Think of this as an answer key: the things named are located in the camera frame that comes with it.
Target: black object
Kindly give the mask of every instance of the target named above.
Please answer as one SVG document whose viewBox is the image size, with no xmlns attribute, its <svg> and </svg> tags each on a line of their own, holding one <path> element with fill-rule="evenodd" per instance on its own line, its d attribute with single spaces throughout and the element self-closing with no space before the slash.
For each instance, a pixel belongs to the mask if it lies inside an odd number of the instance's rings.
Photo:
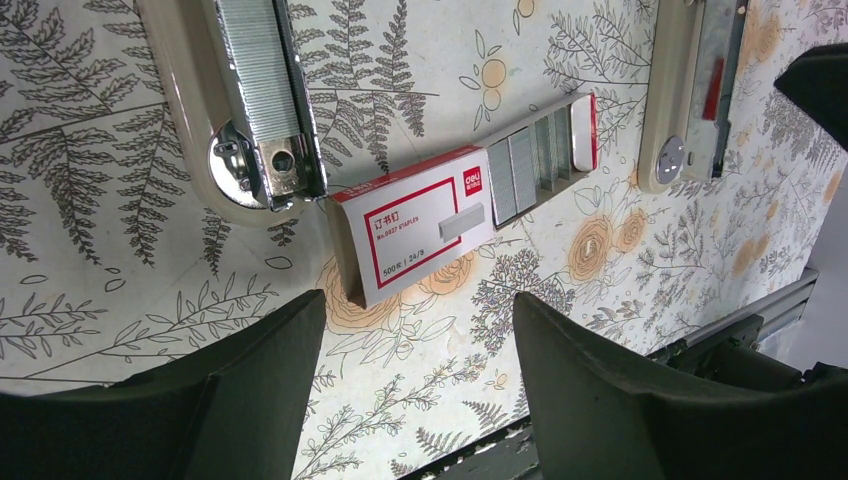
<svg viewBox="0 0 848 480">
<path fill-rule="evenodd" d="M 848 44 L 815 47 L 796 58 L 774 86 L 848 150 Z"/>
<path fill-rule="evenodd" d="M 0 476 L 288 479 L 325 319 L 313 290 L 109 388 L 0 395 Z"/>
<path fill-rule="evenodd" d="M 848 375 L 766 393 L 653 362 L 528 293 L 515 340 L 546 479 L 844 478 Z"/>
</svg>

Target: red logo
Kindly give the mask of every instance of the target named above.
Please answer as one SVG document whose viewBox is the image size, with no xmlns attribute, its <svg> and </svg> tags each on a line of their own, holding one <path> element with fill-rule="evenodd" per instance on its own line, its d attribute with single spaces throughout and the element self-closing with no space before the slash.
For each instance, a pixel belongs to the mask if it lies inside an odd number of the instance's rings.
<svg viewBox="0 0 848 480">
<path fill-rule="evenodd" d="M 480 167 L 474 167 L 466 170 L 462 174 L 465 180 L 465 196 L 470 197 L 475 193 L 483 190 L 483 175 L 480 173 Z"/>
</svg>

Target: table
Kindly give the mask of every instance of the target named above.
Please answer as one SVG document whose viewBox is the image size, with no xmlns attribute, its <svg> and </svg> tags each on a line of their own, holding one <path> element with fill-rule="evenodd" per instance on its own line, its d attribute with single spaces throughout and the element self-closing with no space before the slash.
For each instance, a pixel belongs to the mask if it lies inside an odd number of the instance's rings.
<svg viewBox="0 0 848 480">
<path fill-rule="evenodd" d="M 846 163 L 771 86 L 846 38 L 844 2 L 752 3 L 726 175 L 661 195 L 635 177 L 656 0 L 290 8 L 335 188 L 573 89 L 598 96 L 601 169 L 362 311 L 319 208 L 255 230 L 194 196 L 129 0 L 0 2 L 0 389 L 109 384 L 323 288 L 295 478 L 395 478 L 527 413 L 514 292 L 647 353 L 797 279 Z"/>
</svg>

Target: patterned table surface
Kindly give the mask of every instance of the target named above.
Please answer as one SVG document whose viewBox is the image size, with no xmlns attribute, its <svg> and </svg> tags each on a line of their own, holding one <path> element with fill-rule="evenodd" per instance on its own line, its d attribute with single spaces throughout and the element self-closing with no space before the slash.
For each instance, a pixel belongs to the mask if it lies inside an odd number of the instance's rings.
<svg viewBox="0 0 848 480">
<path fill-rule="evenodd" d="M 727 173 L 662 195 L 634 173 L 656 0 L 297 2 L 334 185 L 573 89 L 598 96 L 602 168 L 362 311 L 319 208 L 266 231 L 200 204 L 130 0 L 0 0 L 0 389 L 108 384 L 323 288 L 295 478 L 395 478 L 526 414 L 514 292 L 647 353 L 795 280 L 846 163 L 771 86 L 846 38 L 845 0 L 752 0 Z"/>
</svg>

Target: white and red box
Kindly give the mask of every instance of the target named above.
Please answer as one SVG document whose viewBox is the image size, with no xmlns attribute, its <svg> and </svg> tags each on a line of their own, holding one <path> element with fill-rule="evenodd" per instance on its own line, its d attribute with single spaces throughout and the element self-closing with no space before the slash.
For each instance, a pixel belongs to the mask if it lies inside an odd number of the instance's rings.
<svg viewBox="0 0 848 480">
<path fill-rule="evenodd" d="M 467 146 L 327 202 L 348 300 L 369 308 L 494 235 L 486 149 Z"/>
</svg>

